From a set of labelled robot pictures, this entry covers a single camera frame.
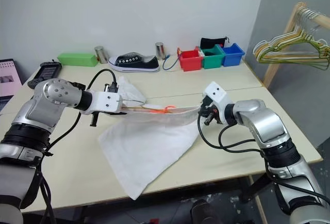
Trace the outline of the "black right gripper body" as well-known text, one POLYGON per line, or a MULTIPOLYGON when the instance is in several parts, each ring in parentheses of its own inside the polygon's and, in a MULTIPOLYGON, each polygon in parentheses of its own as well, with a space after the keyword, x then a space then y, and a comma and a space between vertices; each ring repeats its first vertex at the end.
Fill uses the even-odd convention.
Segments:
POLYGON ((209 125, 212 120, 216 120, 217 124, 223 124, 220 119, 219 110, 213 104, 213 101, 210 97, 206 96, 202 100, 202 105, 208 106, 209 116, 205 118, 204 124, 209 125))

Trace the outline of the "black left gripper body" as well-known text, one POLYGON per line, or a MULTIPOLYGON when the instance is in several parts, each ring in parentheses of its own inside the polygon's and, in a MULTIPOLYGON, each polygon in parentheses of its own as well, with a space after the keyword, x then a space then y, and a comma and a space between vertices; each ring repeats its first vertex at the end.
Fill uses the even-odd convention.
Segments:
POLYGON ((124 112, 119 112, 119 113, 110 113, 110 112, 102 112, 102 111, 95 111, 92 113, 92 120, 90 123, 90 126, 96 127, 97 126, 97 121, 98 121, 98 116, 99 114, 105 114, 108 116, 121 116, 121 115, 126 115, 124 112))

